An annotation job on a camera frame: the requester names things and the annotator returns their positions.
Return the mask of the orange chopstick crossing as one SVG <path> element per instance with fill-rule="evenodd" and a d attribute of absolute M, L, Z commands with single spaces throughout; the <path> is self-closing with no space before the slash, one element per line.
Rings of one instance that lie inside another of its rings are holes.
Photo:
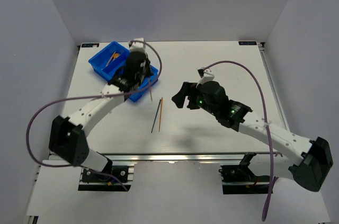
<path fill-rule="evenodd" d="M 150 80 L 150 78 L 148 79 L 148 90 L 149 90 L 150 100 L 153 101 L 153 96 L 152 96 L 152 92 L 151 92 L 151 80 Z"/>

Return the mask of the orange chopstick long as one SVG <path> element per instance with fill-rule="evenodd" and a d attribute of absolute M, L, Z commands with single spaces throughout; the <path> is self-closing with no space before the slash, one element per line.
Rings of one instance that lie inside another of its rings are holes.
<path fill-rule="evenodd" d="M 160 101 L 160 112 L 159 112 L 159 124 L 158 124 L 158 132 L 160 132 L 161 129 L 161 122 L 162 122 L 162 110 L 163 110 L 163 97 L 161 98 Z"/>

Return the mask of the dark green chopstick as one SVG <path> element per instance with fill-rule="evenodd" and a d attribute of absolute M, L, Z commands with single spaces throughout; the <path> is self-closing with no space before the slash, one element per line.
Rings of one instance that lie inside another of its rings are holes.
<path fill-rule="evenodd" d="M 163 98 L 160 98 L 160 100 L 158 102 L 157 110 L 156 110 L 155 117 L 154 117 L 153 124 L 152 124 L 152 128 L 151 128 L 151 133 L 153 133 L 153 131 L 154 131 L 155 122 L 156 122 L 156 119 L 157 119 L 157 116 L 158 116 L 158 113 L 159 113 L 159 109 L 160 109 L 162 100 L 163 100 Z"/>

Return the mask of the orange spoon small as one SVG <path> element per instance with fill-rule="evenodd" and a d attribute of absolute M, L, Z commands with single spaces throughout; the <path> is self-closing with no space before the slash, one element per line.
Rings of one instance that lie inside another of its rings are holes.
<path fill-rule="evenodd" d="M 112 55 L 112 57 L 111 57 L 111 61 L 114 61 L 114 60 L 117 59 L 119 56 L 120 56 L 120 54 L 115 52 L 115 53 Z"/>

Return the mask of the orange spoon large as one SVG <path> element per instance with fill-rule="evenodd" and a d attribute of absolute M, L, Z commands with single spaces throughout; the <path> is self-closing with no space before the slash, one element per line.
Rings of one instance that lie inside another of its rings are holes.
<path fill-rule="evenodd" d="M 112 62 L 112 61 L 111 61 L 111 57 L 109 58 L 108 62 L 106 63 L 106 67 Z"/>

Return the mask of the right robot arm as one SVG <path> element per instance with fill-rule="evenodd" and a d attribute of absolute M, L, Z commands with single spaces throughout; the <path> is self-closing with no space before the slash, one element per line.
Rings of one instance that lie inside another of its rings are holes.
<path fill-rule="evenodd" d="M 186 100 L 188 109 L 203 109 L 226 128 L 265 144 L 271 139 L 272 147 L 292 162 L 288 170 L 294 181 L 309 191 L 320 190 L 333 166 L 327 140 L 321 137 L 311 140 L 265 123 L 249 106 L 229 99 L 225 89 L 215 81 L 204 84 L 184 82 L 172 101 L 181 109 Z"/>

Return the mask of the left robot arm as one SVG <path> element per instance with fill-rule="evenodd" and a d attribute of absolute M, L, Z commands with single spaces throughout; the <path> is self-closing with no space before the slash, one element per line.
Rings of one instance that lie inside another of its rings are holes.
<path fill-rule="evenodd" d="M 67 117 L 57 116 L 51 126 L 49 150 L 72 166 L 93 170 L 100 181 L 112 175 L 112 161 L 90 149 L 87 136 L 114 108 L 124 103 L 130 92 L 137 90 L 142 81 L 151 76 L 150 61 L 145 51 L 132 51 L 123 66 L 105 85 L 103 96 L 90 100 Z"/>

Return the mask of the blue divided plastic tray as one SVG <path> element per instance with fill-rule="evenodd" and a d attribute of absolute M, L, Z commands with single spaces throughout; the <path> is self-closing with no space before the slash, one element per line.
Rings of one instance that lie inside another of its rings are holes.
<path fill-rule="evenodd" d="M 112 61 L 107 67 L 106 63 L 108 62 L 109 58 L 114 52 L 117 52 L 120 54 L 120 56 Z M 111 42 L 109 45 L 107 45 L 105 48 L 103 48 L 101 51 L 99 51 L 95 56 L 93 56 L 91 59 L 89 59 L 89 63 L 91 64 L 93 70 L 101 76 L 104 80 L 109 82 L 111 78 L 114 76 L 116 70 L 120 68 L 122 65 L 124 65 L 127 57 L 130 55 L 130 51 L 128 48 L 125 48 L 121 44 L 119 44 L 116 41 Z M 154 66 L 151 67 L 151 72 L 153 73 L 152 76 L 150 76 L 151 82 L 155 82 L 155 84 L 158 82 L 156 80 L 156 77 L 158 75 L 158 69 Z M 142 84 L 140 85 L 139 89 L 144 88 L 148 86 L 148 79 L 144 79 Z M 129 100 L 133 102 L 138 102 L 138 100 L 147 92 L 147 90 L 144 90 L 140 93 L 136 93 L 134 95 L 131 95 L 129 97 Z"/>

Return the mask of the right table logo sticker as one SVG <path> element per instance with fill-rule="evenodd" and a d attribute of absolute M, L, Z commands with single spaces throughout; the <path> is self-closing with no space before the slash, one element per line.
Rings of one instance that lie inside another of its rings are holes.
<path fill-rule="evenodd" d="M 238 41 L 238 44 L 240 46 L 256 46 L 257 42 L 256 41 Z"/>

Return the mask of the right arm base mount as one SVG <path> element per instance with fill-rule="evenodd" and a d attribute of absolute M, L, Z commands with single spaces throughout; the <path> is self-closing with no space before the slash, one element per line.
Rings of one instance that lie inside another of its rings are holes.
<path fill-rule="evenodd" d="M 268 193 L 269 176 L 257 176 L 249 168 L 256 156 L 256 153 L 246 153 L 239 164 L 220 166 L 218 172 L 221 175 L 224 195 Z"/>

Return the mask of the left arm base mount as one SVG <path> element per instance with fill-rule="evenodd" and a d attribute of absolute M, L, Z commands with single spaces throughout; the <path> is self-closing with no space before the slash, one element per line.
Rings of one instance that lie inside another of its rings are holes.
<path fill-rule="evenodd" d="M 82 168 L 78 191 L 87 192 L 127 192 L 130 190 L 135 164 L 113 162 L 110 176 L 99 175 L 88 168 Z"/>

